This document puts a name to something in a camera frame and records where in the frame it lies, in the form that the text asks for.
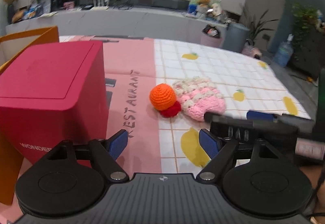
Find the white wifi router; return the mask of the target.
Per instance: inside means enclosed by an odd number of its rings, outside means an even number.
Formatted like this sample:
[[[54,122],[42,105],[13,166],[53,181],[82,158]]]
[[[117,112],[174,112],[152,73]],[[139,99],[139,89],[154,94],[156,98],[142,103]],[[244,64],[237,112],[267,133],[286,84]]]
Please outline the white wifi router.
[[[93,0],[92,10],[108,10],[110,0]]]

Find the grey round trash bin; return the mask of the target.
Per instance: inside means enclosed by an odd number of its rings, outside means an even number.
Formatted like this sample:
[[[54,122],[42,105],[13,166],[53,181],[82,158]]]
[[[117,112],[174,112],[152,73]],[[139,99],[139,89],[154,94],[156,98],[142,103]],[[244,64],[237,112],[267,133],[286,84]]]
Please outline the grey round trash bin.
[[[227,27],[223,49],[242,53],[249,29],[240,23],[230,23]]]

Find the white marble tv console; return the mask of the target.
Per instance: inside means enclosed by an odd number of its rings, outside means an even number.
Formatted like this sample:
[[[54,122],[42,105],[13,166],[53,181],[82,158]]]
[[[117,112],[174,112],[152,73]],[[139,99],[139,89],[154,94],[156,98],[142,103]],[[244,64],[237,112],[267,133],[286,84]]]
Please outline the white marble tv console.
[[[207,24],[215,25],[221,32],[221,37],[223,39],[226,37],[227,26],[224,24],[187,17],[181,12],[148,8],[59,11],[52,16],[42,16],[7,25],[5,32],[12,34],[57,26],[60,36],[148,37],[199,44],[202,30]]]

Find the pink waste basket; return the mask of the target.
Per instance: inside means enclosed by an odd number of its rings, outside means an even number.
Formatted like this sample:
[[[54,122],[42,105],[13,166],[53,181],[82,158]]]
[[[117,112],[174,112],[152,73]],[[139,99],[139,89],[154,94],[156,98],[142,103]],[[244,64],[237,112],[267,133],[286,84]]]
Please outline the pink waste basket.
[[[213,48],[221,48],[222,42],[221,31],[216,26],[207,24],[202,30],[200,44]]]

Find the orange cardboard storage box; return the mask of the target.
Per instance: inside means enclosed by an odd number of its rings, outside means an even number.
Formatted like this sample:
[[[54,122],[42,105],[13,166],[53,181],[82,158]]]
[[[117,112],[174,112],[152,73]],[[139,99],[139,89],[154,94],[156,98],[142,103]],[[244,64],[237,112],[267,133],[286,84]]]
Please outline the orange cardboard storage box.
[[[24,82],[15,60],[30,46],[53,42],[59,42],[57,26],[1,36],[1,98],[23,96]],[[22,162],[22,154],[1,135],[1,204],[12,204]]]

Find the pink crochet hat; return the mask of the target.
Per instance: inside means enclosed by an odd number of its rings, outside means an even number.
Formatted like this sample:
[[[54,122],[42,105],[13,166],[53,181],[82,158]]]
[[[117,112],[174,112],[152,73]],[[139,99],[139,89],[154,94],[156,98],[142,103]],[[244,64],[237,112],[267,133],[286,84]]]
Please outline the pink crochet hat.
[[[206,77],[193,77],[178,80],[172,84],[177,101],[188,117],[202,122],[206,112],[222,115],[226,102],[217,85]]]

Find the teddy bear on console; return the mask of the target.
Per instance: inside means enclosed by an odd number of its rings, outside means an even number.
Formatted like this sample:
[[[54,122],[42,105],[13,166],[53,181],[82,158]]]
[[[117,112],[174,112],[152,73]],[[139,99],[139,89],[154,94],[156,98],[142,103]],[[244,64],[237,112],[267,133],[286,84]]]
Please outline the teddy bear on console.
[[[210,0],[198,0],[198,7],[208,8]]]

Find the checkered fruit print blanket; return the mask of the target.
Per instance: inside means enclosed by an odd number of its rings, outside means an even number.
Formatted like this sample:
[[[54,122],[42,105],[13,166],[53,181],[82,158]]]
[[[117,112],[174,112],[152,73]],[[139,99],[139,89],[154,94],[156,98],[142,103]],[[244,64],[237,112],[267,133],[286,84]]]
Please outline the checkered fruit print blanket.
[[[32,162],[17,181],[18,223],[307,223],[308,178],[251,129],[201,130],[212,160],[159,173],[152,115],[225,110],[209,79],[145,85],[100,41],[33,45],[1,75],[1,133]]]

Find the red Wonderlab cube box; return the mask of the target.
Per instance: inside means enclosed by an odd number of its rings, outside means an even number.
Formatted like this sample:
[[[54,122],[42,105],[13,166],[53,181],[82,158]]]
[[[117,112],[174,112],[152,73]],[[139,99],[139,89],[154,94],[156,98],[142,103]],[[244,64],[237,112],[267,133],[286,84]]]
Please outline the red Wonderlab cube box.
[[[30,163],[63,140],[86,144],[106,137],[102,42],[35,45],[15,63],[23,96],[1,98],[1,135]]]

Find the green potted floor plant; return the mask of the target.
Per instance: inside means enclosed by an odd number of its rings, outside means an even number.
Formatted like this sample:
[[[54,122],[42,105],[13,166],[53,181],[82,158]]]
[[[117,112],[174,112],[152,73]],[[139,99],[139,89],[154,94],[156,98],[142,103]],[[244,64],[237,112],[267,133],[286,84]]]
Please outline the green potted floor plant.
[[[249,30],[248,40],[255,43],[257,36],[263,31],[274,31],[274,29],[268,28],[267,24],[277,22],[279,19],[266,19],[266,15],[269,9],[265,10],[259,17],[255,14],[251,14],[247,6],[242,8],[242,24]]]

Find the orange crochet ball toy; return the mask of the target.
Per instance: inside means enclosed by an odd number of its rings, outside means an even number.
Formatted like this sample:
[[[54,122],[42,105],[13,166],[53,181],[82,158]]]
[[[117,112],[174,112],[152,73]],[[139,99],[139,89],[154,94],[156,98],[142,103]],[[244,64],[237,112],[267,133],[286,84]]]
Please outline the orange crochet ball toy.
[[[173,88],[165,83],[151,89],[149,100],[152,106],[165,118],[172,118],[181,111],[181,104],[177,101]]]

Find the blue water jug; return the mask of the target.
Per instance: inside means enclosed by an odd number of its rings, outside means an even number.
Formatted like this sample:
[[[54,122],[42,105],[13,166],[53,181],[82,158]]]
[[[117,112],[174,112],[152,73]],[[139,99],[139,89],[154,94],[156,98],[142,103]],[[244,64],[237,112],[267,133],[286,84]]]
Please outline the blue water jug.
[[[293,35],[289,34],[287,40],[280,43],[278,50],[276,51],[273,57],[273,61],[277,65],[281,67],[286,67],[286,65],[288,64],[288,61],[290,60],[294,52],[291,45],[292,40],[293,40]]]

